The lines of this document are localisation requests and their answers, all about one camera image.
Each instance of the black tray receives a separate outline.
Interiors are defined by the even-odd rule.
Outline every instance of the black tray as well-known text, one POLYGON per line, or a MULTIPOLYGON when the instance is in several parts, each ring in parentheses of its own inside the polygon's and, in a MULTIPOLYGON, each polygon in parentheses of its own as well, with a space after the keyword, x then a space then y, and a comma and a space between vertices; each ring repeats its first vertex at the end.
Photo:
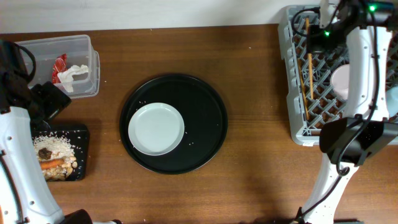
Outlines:
POLYGON ((75 157, 78 164, 77 168, 73 168, 73 172, 65 179, 65 181, 76 181, 84 178, 86 173, 86 163, 88 155, 88 142, 90 140, 90 132, 84 124, 71 124, 71 125, 60 125, 51 124, 51 131, 44 131, 40 129, 32 130, 32 138, 39 136, 49 136, 53 132, 52 136, 62 137, 70 139, 70 144, 81 149, 74 148, 75 157))
POLYGON ((222 146, 228 128, 224 103, 207 83, 188 75, 164 75, 139 87, 127 100, 120 117, 121 140, 129 155, 143 167, 162 174, 182 174, 206 164, 222 146), (180 144, 161 156, 139 152, 128 136, 133 114, 149 103, 166 103, 182 116, 185 134, 180 144))

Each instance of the wood grain surface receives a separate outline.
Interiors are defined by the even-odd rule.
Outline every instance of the wood grain surface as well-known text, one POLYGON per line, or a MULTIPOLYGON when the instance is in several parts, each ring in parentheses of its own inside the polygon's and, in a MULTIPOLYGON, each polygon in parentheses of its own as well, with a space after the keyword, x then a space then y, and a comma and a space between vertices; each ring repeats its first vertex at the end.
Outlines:
MULTIPOLYGON (((51 182, 65 214, 84 208, 96 221, 260 223, 293 218, 318 175, 318 147, 290 138, 284 61, 276 25, 0 35, 13 41, 88 34, 101 60, 96 97, 74 100, 56 120, 91 133, 87 176, 51 182), (142 168, 120 142, 119 116, 144 80, 166 72, 197 76, 222 96, 226 141, 205 166, 182 175, 142 168)), ((337 219, 398 220, 398 153, 386 147, 354 175, 337 219)))

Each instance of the red wrapper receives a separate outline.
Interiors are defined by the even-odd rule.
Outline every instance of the red wrapper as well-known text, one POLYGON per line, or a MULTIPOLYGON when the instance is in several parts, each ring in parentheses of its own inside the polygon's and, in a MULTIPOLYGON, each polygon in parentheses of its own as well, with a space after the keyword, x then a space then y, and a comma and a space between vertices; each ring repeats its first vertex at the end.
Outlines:
POLYGON ((52 83, 60 83, 61 81, 58 78, 58 72, 64 72, 67 70, 67 55, 63 54, 57 59, 55 59, 55 64, 52 67, 52 83))

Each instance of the white tissue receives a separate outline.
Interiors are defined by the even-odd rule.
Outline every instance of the white tissue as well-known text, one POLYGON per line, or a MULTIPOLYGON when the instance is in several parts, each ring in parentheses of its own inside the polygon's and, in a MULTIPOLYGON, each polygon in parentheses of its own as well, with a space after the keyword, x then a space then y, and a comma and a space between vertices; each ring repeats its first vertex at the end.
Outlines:
POLYGON ((68 93, 73 93, 73 87, 72 87, 73 77, 72 77, 72 75, 81 75, 86 72, 88 72, 87 65, 82 65, 80 67, 77 65, 73 65, 68 70, 66 70, 64 72, 59 72, 57 74, 57 76, 60 79, 62 86, 65 88, 65 90, 68 93))

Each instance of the round black tray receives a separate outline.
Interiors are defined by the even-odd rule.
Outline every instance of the round black tray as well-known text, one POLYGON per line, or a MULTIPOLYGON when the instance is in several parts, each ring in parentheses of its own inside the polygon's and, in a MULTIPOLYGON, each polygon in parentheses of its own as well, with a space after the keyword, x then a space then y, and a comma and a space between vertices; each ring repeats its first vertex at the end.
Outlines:
POLYGON ((119 128, 124 147, 140 165, 162 174, 182 174, 203 166, 217 153, 225 140, 228 118, 222 99, 207 83, 188 75, 169 74, 148 81, 129 97, 119 128), (128 135, 131 117, 149 103, 167 103, 184 120, 180 144, 161 156, 139 152, 128 135))

